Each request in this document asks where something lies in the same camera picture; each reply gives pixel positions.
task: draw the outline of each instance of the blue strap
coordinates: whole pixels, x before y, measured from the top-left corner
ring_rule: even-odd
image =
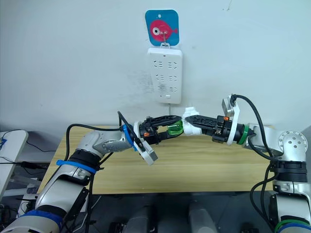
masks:
[[[59,230],[62,229],[62,224],[63,224],[63,218],[61,216],[49,213],[49,212],[45,212],[45,211],[41,211],[41,210],[31,210],[27,213],[25,213],[24,215],[22,215],[21,217],[24,216],[40,216],[40,217],[46,217],[50,220],[53,220],[59,227]]]
[[[91,173],[93,173],[93,174],[96,173],[96,170],[95,170],[95,169],[93,169],[93,168],[91,168],[91,167],[89,167],[89,166],[86,166],[86,165],[77,163],[77,162],[73,162],[73,161],[64,161],[64,160],[60,160],[60,159],[57,160],[57,162],[56,162],[56,165],[59,165],[59,166],[61,166],[61,165],[63,165],[63,164],[68,164],[68,165],[77,166],[77,167],[82,168],[82,169],[84,169],[84,170],[86,170],[86,171],[89,171],[89,172],[91,172]]]
[[[281,228],[278,230],[278,233],[281,233],[284,229],[290,228],[290,227],[304,228],[304,229],[310,230],[310,232],[311,232],[311,227],[310,227],[310,226],[303,225],[303,224],[299,224],[299,223],[288,223],[288,224],[284,225],[283,227],[281,227]]]
[[[134,146],[134,142],[132,141],[131,136],[130,136],[130,134],[128,133],[128,130],[127,130],[126,125],[123,125],[122,127],[123,127],[123,131],[124,131],[124,133],[125,133],[125,137],[126,137],[127,141],[128,141],[128,142],[131,144],[131,146],[134,148],[134,151],[137,151],[136,147]]]

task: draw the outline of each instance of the fish sticker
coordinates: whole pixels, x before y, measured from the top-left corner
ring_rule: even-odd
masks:
[[[178,29],[172,30],[171,27],[163,20],[157,19],[151,23],[150,33],[153,39],[156,41],[164,42],[165,39],[168,40],[172,33],[178,33]]]
[[[145,14],[149,40],[154,46],[164,42],[171,46],[179,43],[178,14],[174,10],[149,10]]]

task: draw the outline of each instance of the pink fish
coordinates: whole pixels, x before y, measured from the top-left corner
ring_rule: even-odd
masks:
[[[177,28],[172,30],[171,27],[163,20],[155,20],[150,25],[150,33],[156,41],[164,42],[163,34],[165,33],[165,39],[170,38],[172,33],[178,33]]]

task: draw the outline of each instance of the power outlet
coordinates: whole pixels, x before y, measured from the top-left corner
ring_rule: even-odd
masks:
[[[161,103],[180,103],[183,64],[181,50],[149,48],[148,63],[155,99]]]

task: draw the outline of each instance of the green object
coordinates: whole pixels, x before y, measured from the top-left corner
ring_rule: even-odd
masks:
[[[277,233],[277,231],[282,227],[284,226],[285,224],[287,223],[299,223],[299,224],[302,224],[302,225],[306,225],[306,226],[309,226],[308,223],[304,222],[304,221],[299,221],[299,220],[294,220],[294,219],[288,219],[288,220],[284,220],[284,221],[280,221],[276,228],[274,229],[274,233]]]
[[[179,135],[182,134],[183,131],[184,131],[183,122],[181,120],[167,127],[167,133],[169,135]]]
[[[247,138],[248,129],[249,129],[249,126],[248,125],[244,125],[244,132],[243,132],[243,135],[242,135],[241,139],[238,142],[239,145],[242,145],[245,142],[245,140]]]

